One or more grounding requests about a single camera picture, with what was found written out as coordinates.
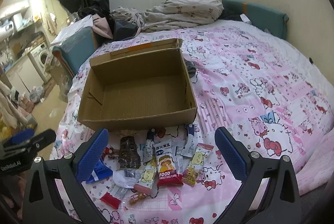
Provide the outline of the pink cartoon print bedsheet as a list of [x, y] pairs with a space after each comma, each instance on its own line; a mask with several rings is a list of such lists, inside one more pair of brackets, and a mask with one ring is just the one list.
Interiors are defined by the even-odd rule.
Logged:
[[[194, 122], [199, 142], [213, 144], [224, 126], [264, 157], [288, 155], [300, 194], [313, 193], [333, 173], [333, 86], [316, 66], [283, 39], [237, 21], [144, 33], [98, 48], [99, 56], [170, 38], [196, 73]], [[109, 223], [214, 223], [240, 187], [221, 153], [213, 150], [194, 186], [161, 188], [134, 206], [101, 201], [112, 181], [86, 186]]]

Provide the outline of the blue snack bag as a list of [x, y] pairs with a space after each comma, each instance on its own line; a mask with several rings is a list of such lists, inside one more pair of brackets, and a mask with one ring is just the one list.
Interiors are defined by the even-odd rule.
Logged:
[[90, 177], [85, 181], [86, 184], [91, 184], [94, 182], [98, 182], [100, 180], [109, 178], [113, 175], [113, 171], [104, 165], [104, 162], [101, 159], [98, 160], [97, 164], [95, 165]]

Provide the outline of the white washing machine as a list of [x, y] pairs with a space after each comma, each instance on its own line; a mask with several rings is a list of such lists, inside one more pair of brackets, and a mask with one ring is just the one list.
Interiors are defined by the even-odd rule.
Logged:
[[46, 43], [40, 43], [39, 45], [32, 48], [29, 53], [28, 57], [34, 68], [36, 69], [39, 76], [42, 78], [43, 82], [46, 84], [52, 78], [51, 74], [46, 72], [45, 63], [46, 58], [48, 56], [48, 46]]

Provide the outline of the crumpled beige blanket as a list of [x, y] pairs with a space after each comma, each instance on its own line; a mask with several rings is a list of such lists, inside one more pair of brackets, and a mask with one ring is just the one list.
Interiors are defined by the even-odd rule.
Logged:
[[164, 0], [145, 11], [118, 7], [111, 16], [135, 24], [143, 32], [158, 32], [212, 24], [223, 10], [219, 0]]

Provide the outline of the white kitchen appliance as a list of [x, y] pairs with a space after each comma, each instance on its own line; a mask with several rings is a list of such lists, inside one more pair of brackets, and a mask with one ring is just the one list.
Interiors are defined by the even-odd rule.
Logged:
[[0, 27], [0, 41], [9, 39], [15, 33], [15, 26], [12, 20], [6, 19]]

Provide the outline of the pink garment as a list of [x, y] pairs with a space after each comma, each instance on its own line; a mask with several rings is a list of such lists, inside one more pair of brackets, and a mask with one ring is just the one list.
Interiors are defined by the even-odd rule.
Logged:
[[101, 37], [113, 39], [113, 35], [109, 24], [105, 17], [100, 17], [98, 14], [92, 16], [93, 20], [93, 31]]

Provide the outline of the small orange candy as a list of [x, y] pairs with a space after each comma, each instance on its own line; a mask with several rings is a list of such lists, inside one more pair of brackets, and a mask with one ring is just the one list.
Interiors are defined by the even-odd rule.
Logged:
[[147, 196], [147, 194], [141, 192], [133, 194], [129, 199], [129, 206], [135, 205], [137, 202], [144, 200]]

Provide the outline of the dark brown bread package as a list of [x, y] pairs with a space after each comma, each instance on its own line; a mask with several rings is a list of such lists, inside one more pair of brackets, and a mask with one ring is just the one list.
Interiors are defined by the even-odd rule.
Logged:
[[121, 169], [138, 169], [141, 166], [134, 136], [126, 136], [120, 140], [118, 162]]

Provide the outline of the white blue sachet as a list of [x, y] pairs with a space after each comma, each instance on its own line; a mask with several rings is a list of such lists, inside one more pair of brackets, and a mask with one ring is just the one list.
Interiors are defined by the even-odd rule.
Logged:
[[186, 129], [186, 133], [187, 133], [187, 139], [186, 139], [186, 144], [184, 145], [183, 149], [181, 150], [181, 155], [184, 156], [184, 157], [191, 158], [194, 154], [194, 149], [195, 149], [194, 125], [193, 124], [186, 124], [185, 129]]

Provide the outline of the red white snack bar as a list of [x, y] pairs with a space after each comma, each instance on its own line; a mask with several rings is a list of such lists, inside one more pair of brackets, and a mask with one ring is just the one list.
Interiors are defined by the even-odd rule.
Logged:
[[128, 190], [128, 188], [113, 183], [100, 200], [112, 208], [118, 209]]

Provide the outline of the open cardboard box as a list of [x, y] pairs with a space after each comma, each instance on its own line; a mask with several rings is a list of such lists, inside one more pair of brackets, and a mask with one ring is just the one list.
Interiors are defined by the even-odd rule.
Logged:
[[179, 38], [91, 58], [78, 122], [92, 130], [146, 130], [191, 124], [197, 104]]

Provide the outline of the teal cushion left side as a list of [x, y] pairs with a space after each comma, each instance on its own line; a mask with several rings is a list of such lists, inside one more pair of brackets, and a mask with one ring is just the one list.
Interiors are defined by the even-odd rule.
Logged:
[[83, 28], [52, 49], [65, 74], [73, 78], [81, 65], [99, 48], [97, 35], [92, 28]]

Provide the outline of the pink cartoon snack pack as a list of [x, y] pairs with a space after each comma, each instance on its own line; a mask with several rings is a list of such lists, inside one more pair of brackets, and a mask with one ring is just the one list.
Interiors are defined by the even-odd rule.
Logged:
[[157, 163], [154, 159], [151, 159], [151, 161], [146, 164], [139, 181], [135, 183], [134, 190], [150, 195], [156, 173]]
[[198, 143], [194, 155], [182, 174], [182, 181], [187, 185], [194, 186], [197, 177], [204, 167], [205, 160], [213, 150], [213, 145]]

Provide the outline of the teal cushion at wall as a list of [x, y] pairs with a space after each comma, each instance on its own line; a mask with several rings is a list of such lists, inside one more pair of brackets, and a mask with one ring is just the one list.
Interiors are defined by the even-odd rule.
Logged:
[[219, 19], [242, 21], [241, 15], [245, 15], [247, 21], [260, 30], [268, 31], [280, 39], [287, 38], [289, 17], [286, 13], [240, 0], [222, 0], [222, 4], [224, 10]]

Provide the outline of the red rice cake snack pack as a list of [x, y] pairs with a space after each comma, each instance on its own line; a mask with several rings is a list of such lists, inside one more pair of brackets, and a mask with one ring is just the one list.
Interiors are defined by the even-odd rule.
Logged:
[[158, 173], [157, 186], [182, 186], [182, 176], [177, 170], [176, 157], [173, 155], [172, 140], [159, 142], [154, 147]]

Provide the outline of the grey black sachet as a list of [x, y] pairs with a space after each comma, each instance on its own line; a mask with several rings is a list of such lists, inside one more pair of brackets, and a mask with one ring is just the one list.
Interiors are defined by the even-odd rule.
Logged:
[[154, 136], [156, 134], [156, 130], [151, 128], [147, 132], [145, 146], [143, 148], [143, 163], [148, 163], [152, 160], [154, 155]]

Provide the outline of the grey cloth beside box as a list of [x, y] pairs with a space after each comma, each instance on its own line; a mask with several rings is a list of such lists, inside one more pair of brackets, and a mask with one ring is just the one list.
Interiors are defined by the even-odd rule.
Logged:
[[196, 70], [196, 66], [195, 63], [189, 60], [184, 59], [186, 67], [187, 67], [187, 71], [188, 71], [188, 75], [190, 78], [190, 81], [195, 84], [197, 83], [197, 70]]

